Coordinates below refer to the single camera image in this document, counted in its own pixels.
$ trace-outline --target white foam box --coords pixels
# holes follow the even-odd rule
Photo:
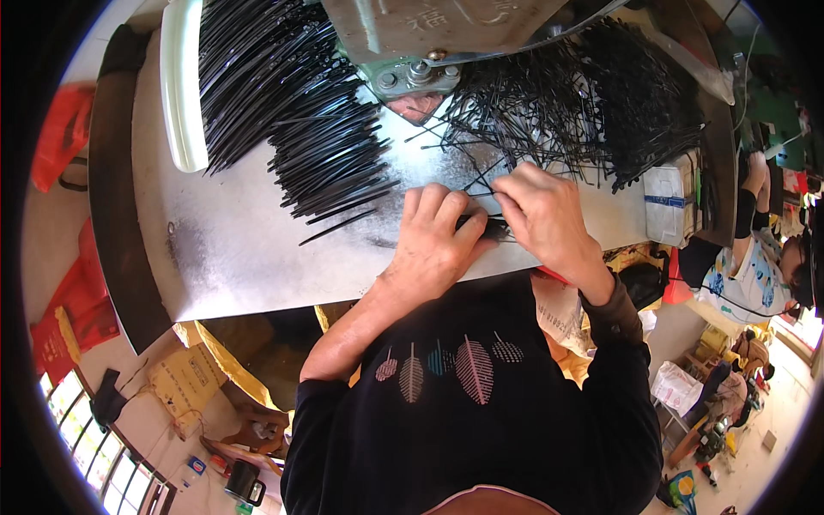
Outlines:
[[[695,203],[698,163],[697,151],[692,150],[689,156],[682,155],[644,173],[647,237],[651,241],[683,248],[687,238],[701,229],[700,210]]]

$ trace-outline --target black sleeve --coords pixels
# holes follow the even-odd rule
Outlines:
[[[750,190],[738,189],[738,203],[735,212],[735,239],[752,236],[753,214],[756,212],[756,196]]]
[[[609,513],[640,513],[655,495],[663,457],[658,417],[649,399],[649,348],[626,286],[605,306],[582,299],[592,340],[598,347],[583,383],[583,395],[598,424],[606,468],[605,508]]]
[[[349,391],[343,381],[304,381],[297,385],[292,445],[280,478],[283,505],[290,515],[318,513],[332,422]]]
[[[756,214],[752,217],[752,230],[753,231],[760,231],[764,227],[768,227],[770,225],[770,214],[769,213],[760,213],[756,210]]]

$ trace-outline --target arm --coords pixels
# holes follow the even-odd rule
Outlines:
[[[486,226],[481,208],[455,230],[469,201],[465,192],[439,184],[407,191],[389,267],[309,353],[297,385],[293,440],[281,479],[289,513],[318,512],[335,412],[366,348],[395,321],[443,295],[481,254],[498,245],[479,240]]]
[[[625,286],[604,265],[601,247],[587,234],[573,182],[522,163],[492,187],[500,192],[496,199],[517,241],[583,297],[598,345],[583,383],[599,433],[591,457],[606,471],[607,511],[639,513],[655,493],[663,458],[638,313]]]
[[[764,154],[753,152],[749,157],[750,174],[744,180],[738,196],[737,212],[735,217],[735,240],[733,240],[733,258],[735,266],[730,270],[731,275],[738,273],[741,263],[747,256],[747,249],[752,239],[752,220],[754,211],[760,213],[770,211],[770,168]],[[765,184],[766,193],[762,194]]]
[[[466,192],[450,192],[436,183],[406,192],[392,262],[312,347],[301,369],[302,382],[348,380],[380,333],[424,302],[441,297],[484,252],[498,245],[479,240],[486,227],[482,208],[455,230],[469,200]]]
[[[756,199],[756,214],[752,217],[752,230],[760,231],[764,227],[770,225],[770,190],[772,187],[772,178],[770,177],[769,169],[764,176],[764,184],[761,185],[761,190],[758,192]]]

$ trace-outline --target chinese character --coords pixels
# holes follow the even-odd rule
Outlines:
[[[512,9],[514,2],[512,0],[493,0],[493,5],[495,5],[495,9],[499,11],[506,11],[507,9]]]
[[[436,7],[432,7],[428,4],[424,4],[424,7],[426,7],[426,11],[419,12],[418,16],[424,19],[429,28],[444,25],[447,22],[447,19]]]
[[[406,17],[406,25],[411,26],[412,30],[417,29],[417,30],[424,31],[424,29],[420,28],[420,25],[418,25],[418,18],[413,18],[412,16],[407,16]]]

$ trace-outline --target window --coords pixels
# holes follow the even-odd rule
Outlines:
[[[111,430],[101,431],[91,416],[90,392],[76,372],[57,386],[43,374],[40,388],[74,464],[109,515],[168,512],[176,490],[122,437]]]

